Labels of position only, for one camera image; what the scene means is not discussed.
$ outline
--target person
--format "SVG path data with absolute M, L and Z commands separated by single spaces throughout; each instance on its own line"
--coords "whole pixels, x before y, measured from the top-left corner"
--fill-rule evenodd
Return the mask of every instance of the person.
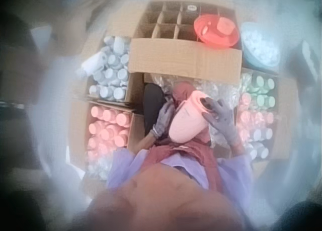
M 185 144 L 172 143 L 167 130 L 175 109 L 195 88 L 176 84 L 166 100 L 161 88 L 145 87 L 146 136 L 137 146 L 118 149 L 107 190 L 87 210 L 92 230 L 243 230 L 242 209 L 252 186 L 250 157 L 222 100 L 203 100 L 204 118 L 223 134 L 232 158 L 217 159 L 206 128 Z

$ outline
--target red fabric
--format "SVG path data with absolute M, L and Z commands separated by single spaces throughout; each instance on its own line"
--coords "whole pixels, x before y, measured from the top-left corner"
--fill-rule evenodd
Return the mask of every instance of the red fabric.
M 194 90 L 196 90 L 194 86 L 188 82 L 176 84 L 173 90 L 175 106 L 178 107 L 183 100 L 187 100 Z M 153 146 L 150 148 L 141 168 L 159 163 L 177 152 L 181 155 L 190 155 L 204 166 L 209 182 L 209 189 L 222 193 L 222 183 L 217 167 L 217 160 L 213 155 L 213 150 L 207 145 L 209 141 L 209 128 L 206 128 L 193 140 L 185 144 L 169 143 L 167 145 Z

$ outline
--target purple shirt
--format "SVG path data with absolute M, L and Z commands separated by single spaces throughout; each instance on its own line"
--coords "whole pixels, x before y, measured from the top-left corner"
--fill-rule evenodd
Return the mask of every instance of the purple shirt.
M 136 156 L 128 149 L 120 148 L 113 154 L 113 164 L 106 186 L 116 188 L 138 173 L 146 157 L 147 150 L 142 149 Z M 248 205 L 252 190 L 251 157 L 241 155 L 231 159 L 217 159 L 223 190 L 231 202 L 241 208 Z M 205 168 L 194 157 L 174 154 L 161 163 L 171 167 L 183 167 L 201 187 L 208 189 L 209 183 Z

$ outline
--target red plastic bowl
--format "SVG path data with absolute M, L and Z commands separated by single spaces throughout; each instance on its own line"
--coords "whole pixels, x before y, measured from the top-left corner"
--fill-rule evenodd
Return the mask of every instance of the red plastic bowl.
M 229 48 L 239 40 L 235 23 L 219 15 L 202 15 L 194 22 L 195 32 L 205 44 L 214 48 Z

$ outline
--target gray work glove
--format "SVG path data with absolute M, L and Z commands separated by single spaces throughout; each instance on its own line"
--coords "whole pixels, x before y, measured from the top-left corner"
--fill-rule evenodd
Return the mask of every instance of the gray work glove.
M 237 128 L 234 125 L 233 110 L 230 109 L 224 100 L 215 101 L 211 98 L 206 98 L 202 104 L 210 110 L 210 114 L 203 112 L 202 116 L 218 130 L 226 139 L 230 146 L 240 143 L 240 138 Z
M 155 136 L 156 139 L 159 139 L 168 130 L 174 112 L 175 105 L 172 100 L 166 102 L 162 106 L 156 124 L 153 126 L 151 130 L 152 134 Z

